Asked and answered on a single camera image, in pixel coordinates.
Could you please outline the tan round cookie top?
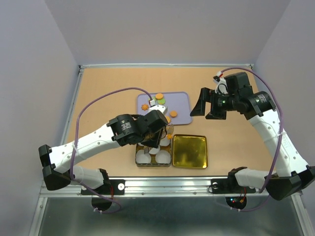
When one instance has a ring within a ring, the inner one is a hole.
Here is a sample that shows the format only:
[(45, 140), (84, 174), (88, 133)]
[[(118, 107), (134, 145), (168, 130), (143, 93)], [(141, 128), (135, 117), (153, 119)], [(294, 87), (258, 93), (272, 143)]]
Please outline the tan round cookie top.
[(156, 100), (161, 100), (161, 99), (163, 99), (163, 94), (162, 93), (157, 93), (156, 95), (155, 95), (155, 99)]

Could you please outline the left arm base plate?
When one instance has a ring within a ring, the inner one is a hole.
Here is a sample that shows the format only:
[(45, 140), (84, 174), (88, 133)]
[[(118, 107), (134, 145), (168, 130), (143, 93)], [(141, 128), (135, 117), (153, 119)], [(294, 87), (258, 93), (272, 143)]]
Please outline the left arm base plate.
[(106, 179), (106, 180), (87, 180), (81, 185), (81, 193), (83, 195), (91, 195), (86, 186), (94, 192), (101, 195), (124, 195), (125, 180), (124, 179)]

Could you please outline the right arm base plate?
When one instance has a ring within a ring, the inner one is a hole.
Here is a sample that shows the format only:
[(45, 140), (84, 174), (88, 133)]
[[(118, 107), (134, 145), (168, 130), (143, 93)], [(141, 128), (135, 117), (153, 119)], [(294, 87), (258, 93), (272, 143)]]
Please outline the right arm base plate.
[(228, 178), (212, 179), (209, 187), (214, 194), (256, 193), (254, 188), (240, 186), (235, 180), (229, 180)]

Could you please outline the white paper cup top-right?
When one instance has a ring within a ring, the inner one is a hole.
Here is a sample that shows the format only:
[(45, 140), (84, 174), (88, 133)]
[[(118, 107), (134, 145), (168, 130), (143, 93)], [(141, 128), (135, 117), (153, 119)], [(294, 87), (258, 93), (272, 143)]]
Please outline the white paper cup top-right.
[(162, 147), (166, 147), (170, 144), (170, 139), (168, 139), (167, 137), (161, 139), (160, 141), (160, 146)]

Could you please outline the white paper cup bottom-left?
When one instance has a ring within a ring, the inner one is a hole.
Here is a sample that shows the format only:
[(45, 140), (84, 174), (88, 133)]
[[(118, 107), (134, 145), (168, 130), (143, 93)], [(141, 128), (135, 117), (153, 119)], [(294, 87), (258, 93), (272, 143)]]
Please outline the white paper cup bottom-left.
[(145, 153), (143, 149), (139, 150), (135, 155), (135, 161), (138, 164), (150, 164), (151, 156), (149, 153)]

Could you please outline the gold tin lid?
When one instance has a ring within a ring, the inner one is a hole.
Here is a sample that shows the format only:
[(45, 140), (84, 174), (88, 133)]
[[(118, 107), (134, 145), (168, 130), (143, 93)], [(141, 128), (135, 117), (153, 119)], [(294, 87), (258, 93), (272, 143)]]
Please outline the gold tin lid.
[(208, 167), (206, 137), (200, 135), (174, 135), (172, 165), (184, 169), (206, 169)]

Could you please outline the gold cookie tin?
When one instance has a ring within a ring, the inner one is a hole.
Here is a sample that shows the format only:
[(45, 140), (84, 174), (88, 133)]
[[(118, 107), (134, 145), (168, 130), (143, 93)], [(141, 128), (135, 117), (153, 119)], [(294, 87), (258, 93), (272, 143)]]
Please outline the gold cookie tin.
[[(166, 147), (159, 146), (159, 147), (160, 147), (160, 150), (165, 150), (171, 154), (171, 141), (170, 141), (170, 144), (168, 146), (166, 146)], [(144, 150), (144, 146), (141, 143), (138, 143), (136, 145), (135, 154), (141, 149)], [(155, 167), (169, 167), (171, 165), (171, 163), (170, 164), (158, 164), (155, 160), (156, 155), (150, 155), (150, 156), (151, 156), (151, 163), (150, 164), (138, 164), (135, 161), (136, 166), (137, 167), (143, 167), (143, 168), (144, 167), (152, 167), (152, 168), (154, 167), (155, 168)]]

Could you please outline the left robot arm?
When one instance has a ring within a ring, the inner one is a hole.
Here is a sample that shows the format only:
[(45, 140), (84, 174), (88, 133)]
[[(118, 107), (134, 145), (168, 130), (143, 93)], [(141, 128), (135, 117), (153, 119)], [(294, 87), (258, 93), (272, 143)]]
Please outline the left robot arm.
[(54, 191), (77, 182), (99, 194), (106, 193), (110, 185), (107, 172), (85, 169), (78, 163), (126, 145), (142, 144), (158, 148), (168, 125), (165, 113), (165, 106), (153, 106), (145, 115), (119, 115), (77, 141), (58, 147), (40, 146), (38, 152), (46, 188)]

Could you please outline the aluminium frame rail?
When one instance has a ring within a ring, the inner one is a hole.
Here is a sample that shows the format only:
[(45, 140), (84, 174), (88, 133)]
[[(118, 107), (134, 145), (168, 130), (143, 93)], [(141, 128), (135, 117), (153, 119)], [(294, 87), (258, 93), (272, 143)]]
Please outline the aluminium frame rail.
[[(125, 194), (114, 195), (115, 198), (142, 198), (142, 197), (212, 197), (237, 196), (238, 194), (213, 194), (208, 188), (215, 178), (227, 177), (113, 177), (110, 179), (125, 180)], [(49, 191), (42, 186), (40, 197), (92, 197), (83, 195), (81, 186), (68, 185), (65, 188)]]

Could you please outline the lavender plastic tray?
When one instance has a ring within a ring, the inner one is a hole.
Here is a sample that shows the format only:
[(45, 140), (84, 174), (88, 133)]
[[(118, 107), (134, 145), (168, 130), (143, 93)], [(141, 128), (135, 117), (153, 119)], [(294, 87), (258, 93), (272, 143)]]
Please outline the lavender plastic tray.
[[(173, 125), (188, 125), (192, 122), (192, 117), (190, 116), (191, 108), (189, 96), (186, 92), (160, 92), (163, 94), (165, 99), (165, 104), (163, 106), (167, 107), (167, 114), (171, 118), (171, 123)], [(151, 97), (155, 97), (157, 93), (151, 93)], [(172, 118), (169, 113), (171, 111), (176, 111), (178, 113), (177, 117)]]

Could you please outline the white paper cup bottom-right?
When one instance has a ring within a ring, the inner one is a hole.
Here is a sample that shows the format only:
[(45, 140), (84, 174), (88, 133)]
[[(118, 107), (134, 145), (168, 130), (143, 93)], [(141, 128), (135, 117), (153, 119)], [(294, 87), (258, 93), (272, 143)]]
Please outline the white paper cup bottom-right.
[(158, 164), (170, 164), (171, 163), (171, 154), (165, 150), (160, 150), (156, 154), (155, 160)]

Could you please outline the metal tongs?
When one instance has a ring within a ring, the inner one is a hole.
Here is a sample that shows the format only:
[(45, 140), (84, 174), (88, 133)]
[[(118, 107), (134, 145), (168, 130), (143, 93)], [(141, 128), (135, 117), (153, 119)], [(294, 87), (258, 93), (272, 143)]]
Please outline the metal tongs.
[(160, 145), (160, 141), (161, 139), (165, 138), (165, 136), (169, 133), (171, 133), (173, 135), (174, 132), (174, 125), (172, 123), (169, 123), (168, 125), (166, 125), (160, 132), (159, 134), (155, 134), (154, 136), (151, 135), (150, 136), (150, 141), (158, 141), (157, 143), (157, 147), (149, 147), (149, 146), (144, 146), (144, 152), (148, 153), (150, 148), (158, 148)]

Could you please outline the tan round cookie right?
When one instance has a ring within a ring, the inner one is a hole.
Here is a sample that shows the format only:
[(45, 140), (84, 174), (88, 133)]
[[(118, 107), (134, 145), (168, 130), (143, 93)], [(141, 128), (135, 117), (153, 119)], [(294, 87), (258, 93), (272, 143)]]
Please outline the tan round cookie right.
[(169, 115), (170, 115), (172, 118), (175, 118), (175, 117), (177, 117), (178, 113), (177, 113), (176, 111), (171, 111), (171, 112), (169, 113)]

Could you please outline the swirl butter cookie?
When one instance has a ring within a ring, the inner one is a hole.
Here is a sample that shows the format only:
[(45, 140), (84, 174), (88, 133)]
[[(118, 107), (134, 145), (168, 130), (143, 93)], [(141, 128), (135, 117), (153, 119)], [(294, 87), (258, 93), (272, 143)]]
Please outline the swirl butter cookie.
[(143, 104), (143, 105), (141, 106), (141, 109), (142, 109), (143, 111), (147, 111), (147, 110), (149, 109), (149, 105), (148, 105), (148, 104)]

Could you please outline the orange fish cookie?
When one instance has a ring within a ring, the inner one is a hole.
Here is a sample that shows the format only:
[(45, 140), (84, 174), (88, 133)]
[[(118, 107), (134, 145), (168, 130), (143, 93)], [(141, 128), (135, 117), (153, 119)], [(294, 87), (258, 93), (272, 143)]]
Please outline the orange fish cookie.
[(168, 140), (171, 140), (173, 136), (172, 136), (171, 133), (169, 133), (169, 134), (167, 134), (165, 137), (166, 137)]

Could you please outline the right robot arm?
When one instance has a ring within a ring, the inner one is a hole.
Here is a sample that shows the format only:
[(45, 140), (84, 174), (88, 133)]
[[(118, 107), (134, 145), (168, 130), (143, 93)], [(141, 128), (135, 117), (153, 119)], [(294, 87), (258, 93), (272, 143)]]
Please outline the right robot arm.
[(282, 115), (275, 99), (264, 92), (255, 93), (247, 73), (226, 77), (219, 72), (215, 89), (202, 88), (190, 116), (225, 120), (226, 113), (244, 115), (273, 155), (268, 172), (239, 167), (217, 184), (216, 191), (237, 192), (243, 187), (266, 190), (275, 200), (282, 200), (309, 186), (315, 180), (315, 168), (298, 153), (282, 125)]

